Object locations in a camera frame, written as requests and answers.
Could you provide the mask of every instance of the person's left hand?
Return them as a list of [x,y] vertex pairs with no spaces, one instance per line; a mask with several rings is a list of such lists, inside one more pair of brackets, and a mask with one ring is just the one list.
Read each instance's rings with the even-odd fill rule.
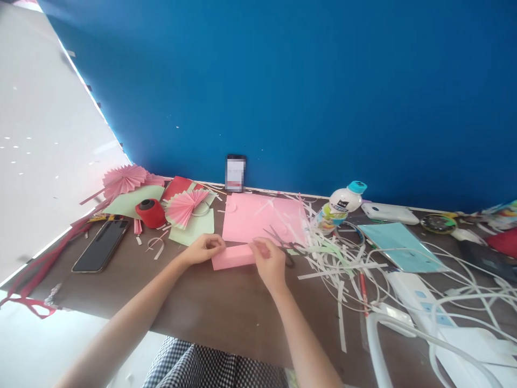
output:
[[226,249],[224,240],[218,234],[202,234],[180,255],[189,265],[210,259]]

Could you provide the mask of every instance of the standing smartphone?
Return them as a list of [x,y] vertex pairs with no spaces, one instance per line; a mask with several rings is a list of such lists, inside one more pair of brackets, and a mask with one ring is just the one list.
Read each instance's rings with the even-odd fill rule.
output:
[[72,272],[101,272],[111,259],[128,226],[128,220],[106,221],[81,257],[75,262]]
[[226,157],[226,191],[244,191],[244,171],[246,170],[246,157],[244,155],[229,154]]

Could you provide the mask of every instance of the blue bottle cap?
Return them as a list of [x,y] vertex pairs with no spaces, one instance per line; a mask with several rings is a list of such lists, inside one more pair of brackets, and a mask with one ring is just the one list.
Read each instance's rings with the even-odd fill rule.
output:
[[356,194],[363,194],[367,188],[368,188],[368,186],[365,183],[360,182],[360,181],[352,181],[347,186],[347,189],[349,189],[350,191],[352,191],[353,193],[356,193]]

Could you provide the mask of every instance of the checkered skirt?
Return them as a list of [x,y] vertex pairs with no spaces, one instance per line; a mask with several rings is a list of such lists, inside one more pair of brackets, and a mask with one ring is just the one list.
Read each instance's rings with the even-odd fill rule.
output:
[[286,388],[282,368],[168,337],[143,388]]

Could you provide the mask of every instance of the hand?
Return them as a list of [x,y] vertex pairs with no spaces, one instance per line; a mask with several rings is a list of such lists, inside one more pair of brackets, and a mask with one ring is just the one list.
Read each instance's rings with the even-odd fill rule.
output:
[[255,238],[249,243],[257,263],[258,273],[269,293],[275,296],[287,290],[285,284],[285,253],[270,239]]
[[202,234],[180,257],[189,265],[202,263],[226,249],[218,234]]

